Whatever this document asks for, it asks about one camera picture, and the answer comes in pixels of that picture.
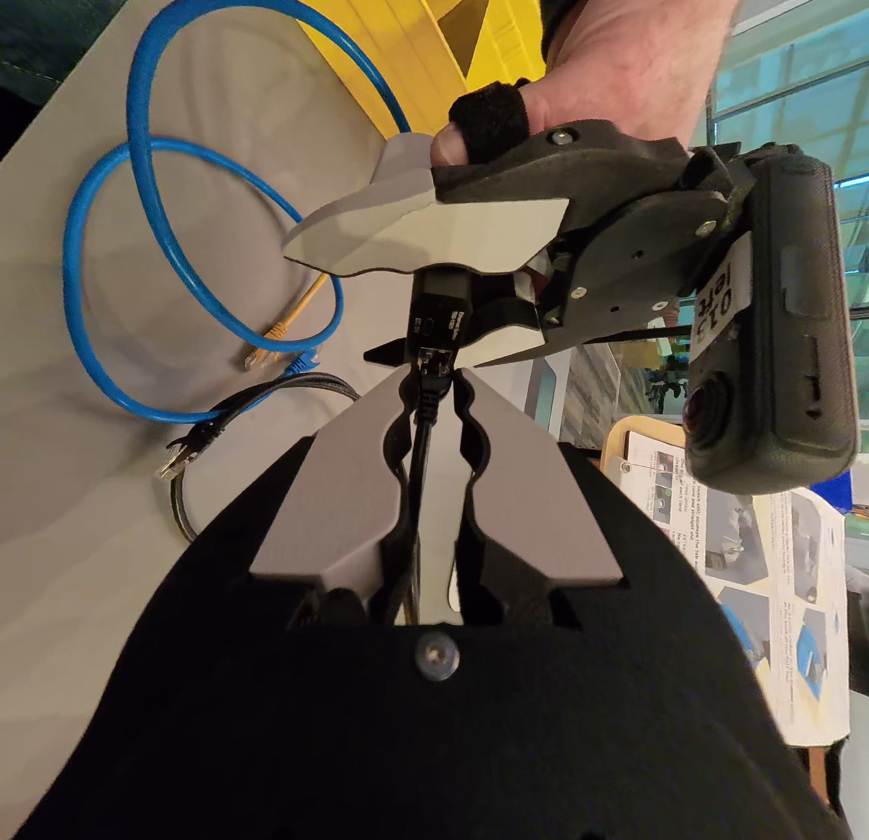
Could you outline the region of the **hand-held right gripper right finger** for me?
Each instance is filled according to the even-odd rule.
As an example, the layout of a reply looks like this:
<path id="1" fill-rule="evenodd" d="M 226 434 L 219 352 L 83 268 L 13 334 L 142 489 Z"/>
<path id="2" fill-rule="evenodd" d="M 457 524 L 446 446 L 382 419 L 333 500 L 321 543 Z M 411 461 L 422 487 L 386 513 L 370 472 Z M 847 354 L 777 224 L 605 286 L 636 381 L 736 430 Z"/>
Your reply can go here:
<path id="1" fill-rule="evenodd" d="M 471 370 L 454 376 L 471 469 L 454 552 L 462 622 L 552 624 L 571 590 L 621 566 L 556 440 Z"/>

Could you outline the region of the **blue panel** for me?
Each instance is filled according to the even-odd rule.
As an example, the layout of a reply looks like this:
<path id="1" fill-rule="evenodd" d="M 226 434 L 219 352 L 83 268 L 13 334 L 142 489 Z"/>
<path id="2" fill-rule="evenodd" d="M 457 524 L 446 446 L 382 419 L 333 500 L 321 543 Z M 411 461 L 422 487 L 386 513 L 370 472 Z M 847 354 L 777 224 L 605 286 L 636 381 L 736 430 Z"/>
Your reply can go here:
<path id="1" fill-rule="evenodd" d="M 850 470 L 817 485 L 815 492 L 832 508 L 847 515 L 853 508 L 853 483 Z"/>

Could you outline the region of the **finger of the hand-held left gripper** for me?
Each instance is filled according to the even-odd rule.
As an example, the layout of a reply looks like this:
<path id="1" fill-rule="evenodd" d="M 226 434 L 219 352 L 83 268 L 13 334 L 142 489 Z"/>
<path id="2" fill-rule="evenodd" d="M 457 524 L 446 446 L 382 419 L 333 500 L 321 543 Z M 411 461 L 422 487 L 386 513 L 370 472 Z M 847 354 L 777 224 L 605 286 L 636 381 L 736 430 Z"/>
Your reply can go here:
<path id="1" fill-rule="evenodd" d="M 454 309 L 454 367 L 472 369 L 545 345 L 535 305 L 516 296 Z"/>
<path id="2" fill-rule="evenodd" d="M 506 275 L 551 242 L 568 200 L 445 204 L 436 199 L 429 135 L 395 135 L 358 192 L 308 215 L 288 234 L 284 258 L 338 278 L 433 266 Z"/>

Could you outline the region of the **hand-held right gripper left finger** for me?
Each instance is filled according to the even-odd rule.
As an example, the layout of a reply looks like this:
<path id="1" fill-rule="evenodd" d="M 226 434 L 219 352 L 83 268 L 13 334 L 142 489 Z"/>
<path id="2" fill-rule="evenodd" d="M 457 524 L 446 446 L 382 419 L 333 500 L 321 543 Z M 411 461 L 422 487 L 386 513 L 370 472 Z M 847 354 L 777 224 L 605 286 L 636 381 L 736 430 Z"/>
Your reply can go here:
<path id="1" fill-rule="evenodd" d="M 411 368 L 398 368 L 315 434 L 250 565 L 251 575 L 351 590 L 392 624 L 407 590 Z"/>

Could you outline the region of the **yellow plastic bin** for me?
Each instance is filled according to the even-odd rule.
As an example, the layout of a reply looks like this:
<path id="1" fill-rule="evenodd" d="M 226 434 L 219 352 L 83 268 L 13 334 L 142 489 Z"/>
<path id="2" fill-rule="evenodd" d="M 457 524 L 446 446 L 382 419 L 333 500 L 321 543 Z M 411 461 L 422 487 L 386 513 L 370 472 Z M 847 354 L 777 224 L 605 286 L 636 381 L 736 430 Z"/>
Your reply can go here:
<path id="1" fill-rule="evenodd" d="M 459 96 L 545 73 L 539 0 L 298 1 L 363 50 L 414 132 L 436 134 Z"/>

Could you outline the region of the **person's left hand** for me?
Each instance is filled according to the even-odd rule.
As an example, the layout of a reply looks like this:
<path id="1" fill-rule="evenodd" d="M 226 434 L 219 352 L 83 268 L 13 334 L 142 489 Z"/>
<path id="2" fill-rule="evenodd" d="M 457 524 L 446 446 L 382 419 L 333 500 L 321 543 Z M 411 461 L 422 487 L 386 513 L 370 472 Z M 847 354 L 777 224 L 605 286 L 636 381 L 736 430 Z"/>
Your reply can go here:
<path id="1" fill-rule="evenodd" d="M 602 120 L 688 146 L 740 0 L 540 0 L 544 76 L 458 98 L 433 167 L 485 163 L 530 137 Z"/>

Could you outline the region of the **small black ethernet switch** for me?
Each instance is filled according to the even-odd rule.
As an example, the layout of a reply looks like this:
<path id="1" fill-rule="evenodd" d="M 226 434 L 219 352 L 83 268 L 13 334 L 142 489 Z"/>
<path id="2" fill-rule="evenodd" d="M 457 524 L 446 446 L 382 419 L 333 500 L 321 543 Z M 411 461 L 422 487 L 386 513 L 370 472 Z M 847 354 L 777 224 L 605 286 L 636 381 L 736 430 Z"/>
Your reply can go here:
<path id="1" fill-rule="evenodd" d="M 405 356 L 422 375 L 448 378 L 473 316 L 473 277 L 462 267 L 432 266 L 413 276 Z"/>

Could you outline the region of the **printed instruction sheet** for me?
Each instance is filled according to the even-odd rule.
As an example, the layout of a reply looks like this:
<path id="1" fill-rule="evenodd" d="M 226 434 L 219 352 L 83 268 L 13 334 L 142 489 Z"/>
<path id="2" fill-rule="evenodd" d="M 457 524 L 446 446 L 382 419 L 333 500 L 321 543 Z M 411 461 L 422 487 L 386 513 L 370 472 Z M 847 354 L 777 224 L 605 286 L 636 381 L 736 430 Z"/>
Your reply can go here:
<path id="1" fill-rule="evenodd" d="M 806 489 L 710 489 L 684 433 L 618 424 L 603 470 L 679 548 L 721 607 L 786 742 L 827 747 L 851 730 L 845 520 Z"/>

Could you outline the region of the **person's blue jeans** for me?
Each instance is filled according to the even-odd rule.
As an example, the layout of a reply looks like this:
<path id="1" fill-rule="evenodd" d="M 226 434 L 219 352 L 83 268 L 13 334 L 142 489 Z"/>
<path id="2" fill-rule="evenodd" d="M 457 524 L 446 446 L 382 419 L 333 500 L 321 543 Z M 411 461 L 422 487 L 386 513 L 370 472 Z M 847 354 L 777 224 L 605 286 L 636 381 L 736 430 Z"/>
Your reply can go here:
<path id="1" fill-rule="evenodd" d="M 128 0 L 1 0 L 5 158 Z"/>

